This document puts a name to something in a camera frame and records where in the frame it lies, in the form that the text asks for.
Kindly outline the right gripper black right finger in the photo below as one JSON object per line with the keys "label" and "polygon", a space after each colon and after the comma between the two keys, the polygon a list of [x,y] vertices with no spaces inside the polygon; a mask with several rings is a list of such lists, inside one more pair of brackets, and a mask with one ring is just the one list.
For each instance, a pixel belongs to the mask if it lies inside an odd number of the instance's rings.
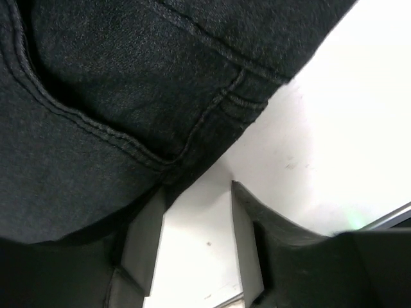
{"label": "right gripper black right finger", "polygon": [[334,241],[231,184],[232,218],[246,307],[333,307]]}

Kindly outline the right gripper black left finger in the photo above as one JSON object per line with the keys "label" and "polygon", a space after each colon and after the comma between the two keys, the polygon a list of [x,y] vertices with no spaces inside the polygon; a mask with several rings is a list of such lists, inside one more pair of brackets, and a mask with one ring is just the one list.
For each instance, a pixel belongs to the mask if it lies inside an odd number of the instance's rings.
{"label": "right gripper black left finger", "polygon": [[142,307],[150,296],[165,210],[164,193],[159,190],[123,232],[106,307]]}

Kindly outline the black denim trousers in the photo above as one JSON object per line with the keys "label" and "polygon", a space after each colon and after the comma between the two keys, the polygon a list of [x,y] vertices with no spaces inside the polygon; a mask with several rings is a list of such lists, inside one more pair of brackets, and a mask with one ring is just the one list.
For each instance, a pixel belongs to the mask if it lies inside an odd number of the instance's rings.
{"label": "black denim trousers", "polygon": [[253,123],[352,1],[2,1],[1,237],[85,241],[169,201]]}

